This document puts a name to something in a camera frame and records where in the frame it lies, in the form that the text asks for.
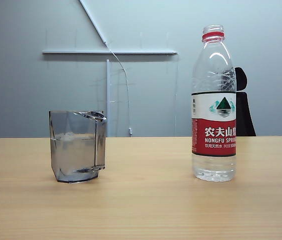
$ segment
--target white bar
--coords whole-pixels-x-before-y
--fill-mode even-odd
[[[108,47],[108,46],[107,46],[107,43],[106,43],[106,40],[105,40],[105,38],[104,38],[104,36],[103,36],[103,34],[101,33],[100,29],[97,27],[95,21],[93,20],[93,18],[92,18],[92,16],[91,16],[90,12],[89,12],[88,9],[87,9],[87,6],[85,5],[85,3],[84,3],[82,0],[79,0],[79,1],[80,1],[80,3],[81,3],[82,7],[84,8],[84,10],[85,10],[87,16],[88,16],[89,19],[91,20],[91,22],[92,22],[92,24],[93,24],[95,30],[97,31],[97,33],[99,34],[100,38],[102,39],[102,42],[104,43],[104,45],[105,45],[106,47]]]
[[[86,51],[86,50],[43,50],[43,54],[91,54],[111,55],[110,51]],[[177,51],[113,51],[116,55],[176,55]]]
[[[109,137],[110,132],[110,60],[106,60],[106,136]]]

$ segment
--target gray wall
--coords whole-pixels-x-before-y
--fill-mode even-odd
[[[190,135],[192,68],[203,27],[215,23],[248,76],[257,134],[282,135],[282,0],[85,2],[113,50],[179,52],[120,57],[135,136]],[[105,110],[106,59],[116,101],[110,135],[126,136],[125,78],[115,59],[43,56],[46,48],[105,50],[78,0],[0,0],[0,137],[47,137],[49,110]]]

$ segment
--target plastic bottle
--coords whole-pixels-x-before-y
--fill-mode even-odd
[[[236,75],[222,25],[203,30],[193,72],[192,162],[199,179],[224,182],[236,172]]]

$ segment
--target wooden table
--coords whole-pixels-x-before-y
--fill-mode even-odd
[[[230,182],[194,178],[189,137],[106,140],[89,182],[54,179],[47,138],[0,139],[0,239],[282,239],[282,136],[239,137]]]

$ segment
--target bottle label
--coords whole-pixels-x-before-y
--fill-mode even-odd
[[[212,157],[236,154],[236,93],[192,94],[192,153]]]

